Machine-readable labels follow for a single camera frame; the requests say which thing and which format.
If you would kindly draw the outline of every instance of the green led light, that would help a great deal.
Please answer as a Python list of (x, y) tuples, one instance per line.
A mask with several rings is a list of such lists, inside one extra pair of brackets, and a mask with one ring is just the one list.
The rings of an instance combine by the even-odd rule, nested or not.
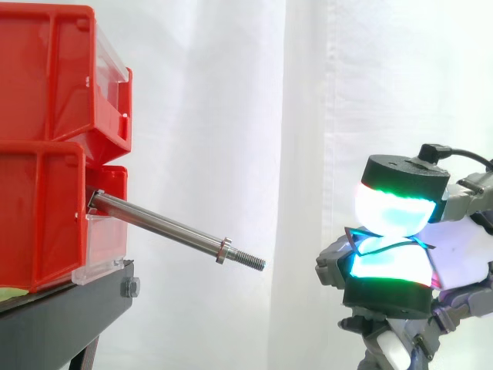
[(398, 197), (362, 183), (357, 189), (357, 218), (369, 231), (380, 235), (415, 235), (426, 226), (434, 208), (432, 201)]
[[(361, 253), (368, 253), (403, 241), (408, 241), (408, 239), (405, 237), (369, 237), (361, 242), (358, 250)], [(429, 287), (433, 268), (426, 250), (417, 244), (410, 244), (378, 254), (368, 254), (363, 257), (355, 255), (351, 275), (357, 278), (401, 279)]]

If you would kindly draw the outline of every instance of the bolt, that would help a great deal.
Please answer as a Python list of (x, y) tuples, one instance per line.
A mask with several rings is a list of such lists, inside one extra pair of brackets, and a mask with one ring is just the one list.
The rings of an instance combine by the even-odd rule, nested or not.
[(125, 295), (127, 298), (137, 298), (140, 292), (140, 279), (138, 277), (131, 277), (125, 286)]

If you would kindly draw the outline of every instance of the white fabric backdrop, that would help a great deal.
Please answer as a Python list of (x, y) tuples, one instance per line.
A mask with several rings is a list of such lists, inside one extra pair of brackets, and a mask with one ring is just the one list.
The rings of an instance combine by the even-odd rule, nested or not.
[[(141, 295), (95, 370), (356, 368), (364, 346), (337, 328), (350, 312), (314, 259), (357, 225), (368, 155), (491, 156), (489, 1), (77, 2), (134, 72), (129, 199), (271, 261), (220, 267), (131, 227)], [(492, 329), (463, 322), (431, 369), (488, 368)]]

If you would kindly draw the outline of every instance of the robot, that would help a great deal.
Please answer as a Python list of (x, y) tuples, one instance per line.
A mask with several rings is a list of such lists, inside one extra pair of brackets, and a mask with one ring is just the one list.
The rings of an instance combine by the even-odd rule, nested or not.
[[(452, 155), (486, 171), (448, 183), (438, 161)], [(358, 370), (426, 370), (441, 335), (493, 312), (493, 164), (437, 144), (414, 158), (373, 155), (355, 204), (363, 227), (346, 227), (315, 267), (352, 308), (338, 325), (363, 338)]]

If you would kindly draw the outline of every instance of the steel shaft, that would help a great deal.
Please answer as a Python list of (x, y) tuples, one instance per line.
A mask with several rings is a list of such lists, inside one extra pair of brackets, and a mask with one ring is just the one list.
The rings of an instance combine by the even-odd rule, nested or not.
[(224, 239), (213, 237), (135, 204), (105, 194), (101, 190), (92, 195), (89, 206), (129, 224), (210, 254), (216, 258), (216, 262), (219, 264), (228, 259), (258, 271), (262, 271), (265, 268), (266, 262), (264, 260), (231, 247), (231, 240), (227, 237)]

